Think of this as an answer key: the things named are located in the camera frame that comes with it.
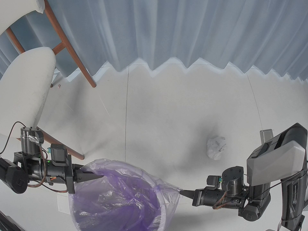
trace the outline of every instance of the white chair backrest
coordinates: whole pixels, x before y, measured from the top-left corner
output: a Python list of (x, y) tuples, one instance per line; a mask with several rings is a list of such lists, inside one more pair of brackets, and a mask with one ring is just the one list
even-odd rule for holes
[(0, 35), (25, 14), (44, 9), (44, 0), (0, 0)]

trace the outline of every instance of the white chair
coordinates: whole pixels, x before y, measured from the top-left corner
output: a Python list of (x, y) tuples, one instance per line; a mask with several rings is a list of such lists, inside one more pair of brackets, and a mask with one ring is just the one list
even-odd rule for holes
[[(36, 10), (43, 13), (44, 0), (0, 0), (0, 35), (25, 14)], [(48, 95), (56, 56), (49, 47), (40, 47), (20, 54), (0, 80), (0, 133), (8, 136), (12, 125), (21, 121), (27, 127), (37, 127)], [(11, 137), (20, 137), (22, 125), (16, 124)], [(45, 133), (49, 143), (59, 141)], [(68, 153), (83, 160), (84, 156), (67, 147)]]

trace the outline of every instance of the plastic bag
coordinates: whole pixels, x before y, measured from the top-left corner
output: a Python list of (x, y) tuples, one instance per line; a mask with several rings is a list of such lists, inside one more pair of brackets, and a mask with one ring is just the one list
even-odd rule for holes
[(214, 160), (220, 160), (222, 153), (227, 148), (227, 144), (224, 137), (216, 137), (214, 139), (209, 139), (207, 155), (209, 158)]
[(78, 230), (163, 231), (171, 221), (179, 188), (121, 161), (99, 159), (82, 169), (104, 177), (75, 183), (69, 194)]

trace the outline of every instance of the curtain fold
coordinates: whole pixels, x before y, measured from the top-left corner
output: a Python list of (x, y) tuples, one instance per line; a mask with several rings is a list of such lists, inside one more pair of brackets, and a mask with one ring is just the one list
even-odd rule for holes
[[(308, 0), (48, 0), (91, 75), (109, 61), (117, 71), (138, 57), (154, 70), (170, 57), (189, 67), (199, 57), (230, 61), (244, 73), (255, 65), (281, 76), (308, 77)], [(45, 14), (22, 17), (12, 30), (25, 50), (60, 39)], [(18, 55), (0, 36), (0, 77)], [(57, 55), (64, 76), (76, 68)]]

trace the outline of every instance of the chair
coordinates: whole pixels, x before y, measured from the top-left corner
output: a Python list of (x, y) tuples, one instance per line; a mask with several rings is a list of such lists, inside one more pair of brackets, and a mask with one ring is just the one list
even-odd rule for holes
[[(44, 0), (0, 0), (0, 35), (25, 14), (34, 10), (43, 13), (44, 9)], [(55, 50), (49, 47), (23, 52), (10, 64), (0, 80), (1, 134), (8, 136), (16, 121), (27, 127), (37, 127), (55, 67)], [(16, 124), (11, 136), (19, 138), (20, 128)], [(43, 134), (45, 141), (61, 144), (46, 132)], [(80, 160), (84, 159), (84, 155), (69, 147), (67, 151)]]

